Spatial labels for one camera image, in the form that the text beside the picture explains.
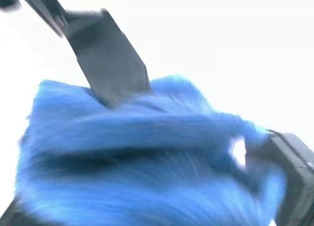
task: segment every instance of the blue hair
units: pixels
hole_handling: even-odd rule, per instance
[[[283,172],[242,170],[229,152],[233,138],[258,148],[267,133],[213,110],[183,77],[151,87],[110,110],[88,88],[43,81],[21,139],[21,207],[65,226],[269,225]]]

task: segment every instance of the blue faux fur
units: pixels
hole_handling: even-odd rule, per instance
[[[151,86],[109,110],[88,88],[43,81],[21,140],[23,209],[65,226],[269,225],[284,175],[258,162],[251,178],[229,154],[231,138],[258,148],[266,133],[185,78]]]

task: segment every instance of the white background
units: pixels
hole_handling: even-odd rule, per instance
[[[314,148],[314,0],[59,0],[106,8],[150,79],[183,74],[220,110],[293,132]],[[42,79],[88,85],[70,46],[22,2],[0,13],[0,214],[13,198],[17,140]]]

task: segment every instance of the fur tuft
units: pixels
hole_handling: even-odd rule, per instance
[[[256,147],[267,134],[214,111],[183,77],[151,86],[109,110],[90,89],[43,81],[21,139],[23,209],[65,226],[269,225],[283,173],[268,163],[248,173],[229,152],[233,138]]]

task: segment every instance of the fluffy blue fabric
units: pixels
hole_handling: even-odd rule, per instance
[[[269,225],[283,173],[262,162],[248,173],[229,152],[232,138],[258,148],[267,134],[185,78],[151,86],[109,110],[88,88],[43,81],[21,140],[23,209],[65,226]]]

